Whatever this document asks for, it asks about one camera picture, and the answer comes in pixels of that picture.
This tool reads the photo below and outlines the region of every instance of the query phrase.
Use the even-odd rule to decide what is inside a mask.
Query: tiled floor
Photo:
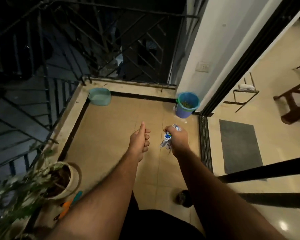
[[[88,190],[100,181],[120,160],[128,148],[130,135],[142,121],[151,129],[149,151],[139,163],[134,194],[140,209],[159,209],[202,230],[193,207],[173,202],[186,189],[177,159],[160,148],[163,129],[174,123],[189,133],[189,143],[199,154],[197,116],[180,119],[174,104],[113,96],[110,105],[89,105],[72,141],[66,161],[80,167],[82,180],[78,190]]]
[[[294,24],[278,43],[253,68],[252,76],[260,93],[239,112],[238,105],[221,104],[208,119],[213,170],[216,175],[225,174],[219,120],[254,125],[264,165],[300,157],[300,121],[284,124],[280,116],[287,111],[284,99],[275,102],[280,95],[300,84],[300,22]],[[244,102],[250,94],[238,94],[237,101]],[[233,93],[227,101],[234,101]],[[268,181],[248,181],[230,184],[243,193],[291,193],[300,192],[300,175],[271,178]],[[262,214],[289,239],[300,239],[300,209],[257,206]]]

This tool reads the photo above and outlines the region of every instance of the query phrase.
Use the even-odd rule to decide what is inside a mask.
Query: forearm
[[[60,221],[49,239],[65,236],[73,239],[118,239],[137,166],[136,158],[126,153],[114,170]]]
[[[218,180],[191,150],[184,150],[177,158],[207,236],[285,239],[253,206]]]

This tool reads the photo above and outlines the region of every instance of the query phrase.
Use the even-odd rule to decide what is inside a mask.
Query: plastic tub
[[[93,88],[89,91],[91,103],[99,106],[107,106],[111,102],[111,92],[106,88]]]
[[[193,92],[182,92],[179,94],[176,102],[178,103],[176,107],[176,115],[182,119],[188,118],[193,111],[195,111],[200,106],[200,101],[197,95]],[[186,102],[191,106],[191,108],[186,108],[182,103]]]

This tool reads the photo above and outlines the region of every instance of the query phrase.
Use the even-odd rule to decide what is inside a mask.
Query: person's right hand
[[[188,132],[182,127],[178,127],[181,128],[181,131],[178,131],[176,128],[172,127],[172,125],[166,126],[163,130],[164,132],[168,131],[171,134],[172,153],[175,157],[184,151],[190,150]]]

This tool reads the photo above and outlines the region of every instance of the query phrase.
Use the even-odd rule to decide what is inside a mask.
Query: hand
[[[182,127],[178,127],[181,128],[181,131],[178,131],[172,125],[166,126],[163,130],[171,134],[172,153],[175,157],[184,151],[190,150],[188,132]]]
[[[138,161],[141,161],[143,158],[143,153],[148,151],[148,146],[150,145],[150,142],[148,140],[150,136],[146,134],[150,132],[151,130],[146,129],[145,123],[142,122],[140,125],[140,129],[135,131],[130,136],[130,144],[127,153],[135,156]]]

